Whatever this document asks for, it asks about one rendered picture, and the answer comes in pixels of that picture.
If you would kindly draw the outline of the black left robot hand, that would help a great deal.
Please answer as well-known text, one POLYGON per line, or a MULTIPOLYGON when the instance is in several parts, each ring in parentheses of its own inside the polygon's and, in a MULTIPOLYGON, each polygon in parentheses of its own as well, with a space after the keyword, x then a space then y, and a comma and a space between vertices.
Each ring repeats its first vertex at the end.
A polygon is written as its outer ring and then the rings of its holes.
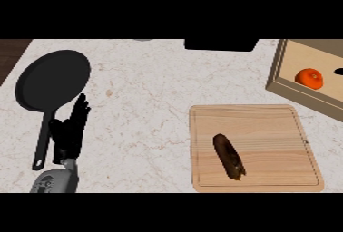
POLYGON ((70 117, 60 121, 51 120, 51 136, 54 140, 54 164, 61 164, 67 159, 77 159, 82 150, 83 130, 91 112, 86 94, 79 96, 70 117))

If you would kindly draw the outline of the wooden cutting board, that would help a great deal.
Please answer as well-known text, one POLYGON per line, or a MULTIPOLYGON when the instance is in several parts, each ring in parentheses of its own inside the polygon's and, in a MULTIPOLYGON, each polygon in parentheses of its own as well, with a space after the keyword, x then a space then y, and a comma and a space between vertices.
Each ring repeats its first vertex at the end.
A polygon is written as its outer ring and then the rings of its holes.
POLYGON ((289 104, 196 105, 190 110, 193 186, 200 192, 313 192, 324 189, 308 136, 289 104), (247 174, 228 177, 213 138, 231 141, 247 174))

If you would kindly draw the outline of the cardboard box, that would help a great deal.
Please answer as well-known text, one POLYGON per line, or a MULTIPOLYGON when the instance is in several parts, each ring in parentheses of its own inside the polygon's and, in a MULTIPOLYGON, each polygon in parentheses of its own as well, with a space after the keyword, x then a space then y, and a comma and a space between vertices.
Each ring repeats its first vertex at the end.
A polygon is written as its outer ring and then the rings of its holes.
POLYGON ((343 39, 281 39, 265 88, 343 122, 343 39))

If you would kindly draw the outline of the black frying pan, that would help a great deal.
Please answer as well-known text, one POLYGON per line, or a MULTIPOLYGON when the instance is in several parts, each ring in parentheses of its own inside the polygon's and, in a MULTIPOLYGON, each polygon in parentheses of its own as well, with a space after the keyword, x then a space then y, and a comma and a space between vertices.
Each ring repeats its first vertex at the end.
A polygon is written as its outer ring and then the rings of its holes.
POLYGON ((79 96, 91 78, 91 62, 83 53, 60 50, 43 55, 26 68, 15 86, 18 104, 43 113, 33 170, 45 168, 51 144, 49 122, 58 109, 79 96))

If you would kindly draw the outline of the black appliance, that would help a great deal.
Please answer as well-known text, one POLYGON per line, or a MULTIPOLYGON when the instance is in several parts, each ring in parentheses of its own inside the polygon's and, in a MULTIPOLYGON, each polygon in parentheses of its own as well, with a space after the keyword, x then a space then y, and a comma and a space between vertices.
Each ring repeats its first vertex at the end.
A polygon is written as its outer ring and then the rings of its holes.
POLYGON ((188 50, 250 52, 258 44, 258 39, 187 39, 188 50))

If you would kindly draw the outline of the orange round fruit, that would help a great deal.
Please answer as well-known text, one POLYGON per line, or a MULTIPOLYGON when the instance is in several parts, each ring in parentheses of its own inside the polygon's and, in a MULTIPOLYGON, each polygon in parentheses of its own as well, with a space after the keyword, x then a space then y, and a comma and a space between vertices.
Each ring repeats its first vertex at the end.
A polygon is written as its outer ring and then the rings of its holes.
POLYGON ((323 87, 323 74, 318 70, 307 68, 295 76, 295 81, 308 88, 318 90, 323 87))

